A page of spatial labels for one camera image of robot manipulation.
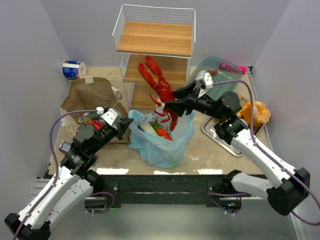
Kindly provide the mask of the red candy bag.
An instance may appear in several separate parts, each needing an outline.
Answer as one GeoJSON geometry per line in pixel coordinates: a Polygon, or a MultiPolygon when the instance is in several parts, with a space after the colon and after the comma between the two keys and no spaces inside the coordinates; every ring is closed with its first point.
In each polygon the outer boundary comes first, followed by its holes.
{"type": "Polygon", "coordinates": [[[94,130],[97,132],[106,124],[106,122],[102,119],[95,119],[95,120],[86,121],[85,124],[92,125],[94,130]]]}

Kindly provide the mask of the green label water bottle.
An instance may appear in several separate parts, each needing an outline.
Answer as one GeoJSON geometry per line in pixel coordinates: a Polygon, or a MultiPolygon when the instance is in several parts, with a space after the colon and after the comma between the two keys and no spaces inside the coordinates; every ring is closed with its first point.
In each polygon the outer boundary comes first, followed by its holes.
{"type": "Polygon", "coordinates": [[[91,124],[93,121],[98,120],[100,118],[97,112],[86,112],[78,119],[79,124],[91,124]]]}

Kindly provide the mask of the green white celery stalk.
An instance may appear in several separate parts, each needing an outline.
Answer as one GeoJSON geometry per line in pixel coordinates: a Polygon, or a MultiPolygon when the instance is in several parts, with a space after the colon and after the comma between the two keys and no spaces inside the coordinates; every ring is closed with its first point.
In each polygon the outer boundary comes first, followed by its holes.
{"type": "Polygon", "coordinates": [[[142,121],[138,124],[138,126],[140,127],[140,129],[145,132],[145,133],[149,133],[152,134],[154,136],[159,136],[157,134],[157,132],[154,130],[154,128],[151,126],[151,124],[147,121],[142,121]]]}

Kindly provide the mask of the red chili pepper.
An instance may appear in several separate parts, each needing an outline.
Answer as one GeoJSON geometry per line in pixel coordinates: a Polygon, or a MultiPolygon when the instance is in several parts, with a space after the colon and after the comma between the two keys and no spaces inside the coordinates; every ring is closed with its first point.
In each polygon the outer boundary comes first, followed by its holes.
{"type": "Polygon", "coordinates": [[[172,138],[170,137],[170,135],[159,125],[157,120],[155,122],[150,122],[150,125],[152,126],[152,128],[155,130],[155,132],[159,137],[162,137],[168,141],[172,141],[172,138]]]}

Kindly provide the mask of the red toy lobster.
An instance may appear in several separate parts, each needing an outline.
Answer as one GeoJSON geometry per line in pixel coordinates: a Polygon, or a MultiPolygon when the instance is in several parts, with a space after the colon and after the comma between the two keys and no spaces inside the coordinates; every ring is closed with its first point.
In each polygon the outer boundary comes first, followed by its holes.
{"type": "Polygon", "coordinates": [[[165,119],[161,120],[161,123],[170,122],[169,130],[172,132],[178,123],[178,115],[164,106],[165,102],[170,102],[175,100],[173,90],[171,85],[163,77],[162,70],[154,58],[150,55],[144,57],[144,64],[138,63],[137,69],[143,79],[148,83],[148,85],[157,93],[159,100],[153,98],[151,94],[149,97],[151,100],[161,108],[161,111],[155,110],[154,113],[158,114],[165,119]]]}

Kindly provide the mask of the light blue plastic bag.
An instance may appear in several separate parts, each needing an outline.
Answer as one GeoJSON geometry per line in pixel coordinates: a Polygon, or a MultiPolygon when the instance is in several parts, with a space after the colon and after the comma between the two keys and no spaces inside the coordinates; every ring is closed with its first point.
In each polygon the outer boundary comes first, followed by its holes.
{"type": "Polygon", "coordinates": [[[160,169],[171,169],[181,165],[187,144],[195,134],[193,123],[195,112],[179,117],[177,125],[172,131],[169,129],[172,121],[161,122],[167,117],[160,116],[155,112],[143,114],[137,110],[130,110],[128,116],[133,119],[129,126],[131,130],[129,149],[138,151],[144,162],[160,169]],[[151,128],[163,129],[171,140],[167,140],[157,133],[151,133],[149,130],[144,130],[141,127],[144,123],[149,123],[151,128]]]}

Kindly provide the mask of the twisted sugar donut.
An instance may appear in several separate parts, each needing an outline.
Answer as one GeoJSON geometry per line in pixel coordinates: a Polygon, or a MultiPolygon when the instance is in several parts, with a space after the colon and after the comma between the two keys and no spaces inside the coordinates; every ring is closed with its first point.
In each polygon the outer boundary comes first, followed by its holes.
{"type": "Polygon", "coordinates": [[[266,107],[266,104],[261,101],[255,101],[253,103],[253,124],[259,126],[267,124],[270,120],[271,112],[266,107]]]}

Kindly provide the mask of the brown paper grocery bag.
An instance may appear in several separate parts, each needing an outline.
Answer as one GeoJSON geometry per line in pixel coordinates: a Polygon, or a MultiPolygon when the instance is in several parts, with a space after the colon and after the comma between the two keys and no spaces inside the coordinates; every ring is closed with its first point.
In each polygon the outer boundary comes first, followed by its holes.
{"type": "Polygon", "coordinates": [[[62,115],[97,107],[113,107],[122,116],[128,115],[129,107],[123,86],[114,87],[103,77],[85,77],[71,80],[66,98],[59,106],[62,115]]]}

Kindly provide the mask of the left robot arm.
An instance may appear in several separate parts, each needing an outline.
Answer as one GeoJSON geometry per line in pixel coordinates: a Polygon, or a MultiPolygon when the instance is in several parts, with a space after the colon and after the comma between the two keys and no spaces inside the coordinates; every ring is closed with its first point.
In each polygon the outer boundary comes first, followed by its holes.
{"type": "Polygon", "coordinates": [[[80,126],[56,174],[23,210],[5,218],[13,238],[49,239],[56,223],[101,184],[102,177],[90,169],[96,161],[95,153],[113,138],[121,139],[132,122],[123,117],[106,122],[99,130],[91,124],[80,126]]]}

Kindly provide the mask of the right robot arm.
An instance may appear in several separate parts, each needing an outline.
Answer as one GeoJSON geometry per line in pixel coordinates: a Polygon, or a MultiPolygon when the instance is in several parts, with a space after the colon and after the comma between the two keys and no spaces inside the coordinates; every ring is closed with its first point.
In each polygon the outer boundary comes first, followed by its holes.
{"type": "Polygon", "coordinates": [[[233,196],[249,194],[267,200],[280,215],[292,212],[309,193],[310,173],[296,169],[266,147],[243,122],[237,113],[242,109],[238,95],[227,91],[217,100],[211,99],[195,82],[173,92],[175,100],[166,101],[165,107],[178,116],[198,111],[218,120],[214,126],[217,136],[250,159],[265,178],[233,170],[224,179],[227,192],[233,196]]]}

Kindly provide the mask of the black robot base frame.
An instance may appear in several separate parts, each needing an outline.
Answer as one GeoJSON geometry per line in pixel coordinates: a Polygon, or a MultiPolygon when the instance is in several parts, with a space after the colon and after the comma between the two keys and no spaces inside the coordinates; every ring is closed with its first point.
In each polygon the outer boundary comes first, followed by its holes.
{"type": "Polygon", "coordinates": [[[122,205],[206,205],[222,210],[238,210],[242,204],[236,200],[221,203],[221,197],[242,197],[231,184],[238,174],[227,175],[100,175],[102,182],[87,196],[87,211],[104,213],[122,205]]]}

